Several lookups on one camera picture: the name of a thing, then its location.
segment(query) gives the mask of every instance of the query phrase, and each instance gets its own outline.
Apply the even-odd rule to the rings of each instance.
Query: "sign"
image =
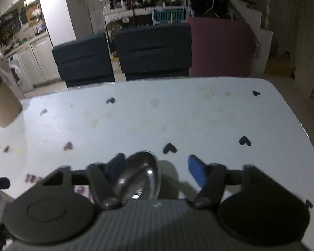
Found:
[[[185,6],[155,7],[151,10],[153,24],[183,22],[189,15],[189,10]]]

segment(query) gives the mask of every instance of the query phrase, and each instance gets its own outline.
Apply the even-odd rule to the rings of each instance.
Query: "black heart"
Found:
[[[249,139],[246,136],[243,136],[242,138],[240,138],[240,144],[247,144],[248,146],[251,146],[251,141],[249,141]]]
[[[253,93],[253,95],[256,96],[256,97],[257,97],[257,95],[260,95],[260,93],[257,92],[257,91],[252,91],[252,93]]]
[[[312,202],[309,201],[308,199],[306,200],[305,206],[306,206],[306,207],[309,207],[309,208],[311,208],[311,209],[313,208]]]
[[[115,103],[115,99],[112,97],[112,98],[109,98],[107,101],[106,101],[106,103],[108,104],[108,103],[112,103],[112,104],[114,104]]]
[[[166,144],[166,146],[163,149],[163,153],[167,154],[169,151],[171,151],[172,153],[177,153],[177,148],[174,147],[174,145],[172,143],[168,143]]]

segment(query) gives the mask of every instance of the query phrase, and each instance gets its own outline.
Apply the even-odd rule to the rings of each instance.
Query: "kitchen counter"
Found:
[[[31,38],[30,40],[26,41],[25,43],[23,43],[23,44],[17,46],[16,48],[14,48],[14,49],[12,49],[12,50],[10,50],[10,52],[5,55],[5,58],[6,58],[6,59],[9,58],[10,56],[12,56],[13,54],[15,54],[16,52],[22,50],[22,49],[23,49],[25,46],[27,46],[28,44],[33,43],[33,42],[35,42],[35,41],[37,41],[37,40],[39,40],[39,39],[41,39],[41,38],[44,38],[44,37],[47,36],[47,35],[49,35],[48,32],[43,32],[43,33],[41,33],[41,34],[39,34],[39,35],[37,35],[37,36]]]

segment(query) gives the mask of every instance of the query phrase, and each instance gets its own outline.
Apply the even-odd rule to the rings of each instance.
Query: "washing machine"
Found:
[[[12,71],[12,74],[15,78],[17,85],[20,87],[20,90],[23,93],[32,91],[34,89],[33,85],[31,84],[30,78],[28,74],[25,72],[24,68],[19,63],[19,58],[17,54],[12,55],[7,59],[9,67]]]

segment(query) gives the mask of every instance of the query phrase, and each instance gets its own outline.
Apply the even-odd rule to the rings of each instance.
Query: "curtain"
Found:
[[[314,91],[314,0],[272,0],[270,29],[279,51],[289,51],[295,83],[305,97]]]

